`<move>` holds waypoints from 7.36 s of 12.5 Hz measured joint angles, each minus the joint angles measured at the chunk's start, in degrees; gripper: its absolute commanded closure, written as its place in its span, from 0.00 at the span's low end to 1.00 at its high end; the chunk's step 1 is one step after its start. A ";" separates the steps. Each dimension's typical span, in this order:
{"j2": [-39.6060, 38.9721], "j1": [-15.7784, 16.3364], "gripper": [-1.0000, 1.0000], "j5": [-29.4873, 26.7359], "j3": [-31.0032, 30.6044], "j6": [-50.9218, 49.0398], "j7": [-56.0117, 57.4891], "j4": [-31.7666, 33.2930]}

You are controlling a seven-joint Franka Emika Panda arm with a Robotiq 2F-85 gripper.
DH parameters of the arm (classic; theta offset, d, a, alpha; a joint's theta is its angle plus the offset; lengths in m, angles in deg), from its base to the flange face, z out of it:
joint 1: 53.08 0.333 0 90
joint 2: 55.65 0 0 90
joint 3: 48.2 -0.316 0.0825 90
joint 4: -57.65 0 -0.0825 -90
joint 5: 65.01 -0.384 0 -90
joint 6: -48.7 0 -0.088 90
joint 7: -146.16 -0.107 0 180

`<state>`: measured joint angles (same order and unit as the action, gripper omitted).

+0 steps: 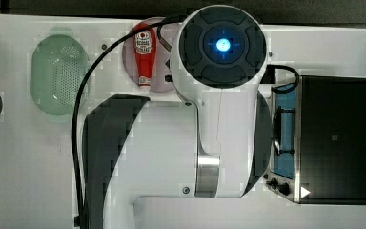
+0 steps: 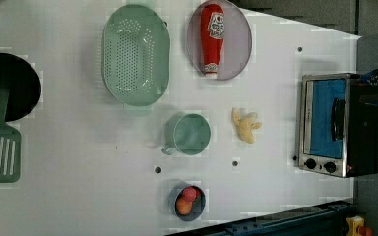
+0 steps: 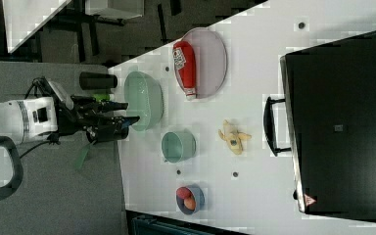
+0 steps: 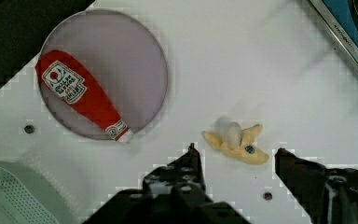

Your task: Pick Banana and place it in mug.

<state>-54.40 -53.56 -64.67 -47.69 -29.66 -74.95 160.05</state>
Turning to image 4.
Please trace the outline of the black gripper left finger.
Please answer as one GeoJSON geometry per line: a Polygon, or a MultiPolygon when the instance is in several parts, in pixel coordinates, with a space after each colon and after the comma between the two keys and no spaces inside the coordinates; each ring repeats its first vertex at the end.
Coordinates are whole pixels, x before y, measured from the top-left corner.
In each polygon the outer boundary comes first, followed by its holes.
{"type": "Polygon", "coordinates": [[[200,153],[191,144],[183,156],[146,175],[139,189],[118,192],[83,224],[251,223],[206,194],[200,153]]]}

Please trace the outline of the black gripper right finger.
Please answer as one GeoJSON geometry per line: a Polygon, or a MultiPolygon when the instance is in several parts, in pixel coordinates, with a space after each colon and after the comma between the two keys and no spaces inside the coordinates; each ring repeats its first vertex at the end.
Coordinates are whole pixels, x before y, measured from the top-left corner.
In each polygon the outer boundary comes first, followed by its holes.
{"type": "Polygon", "coordinates": [[[274,155],[275,173],[312,224],[358,224],[358,170],[327,168],[285,148],[274,155]]]}

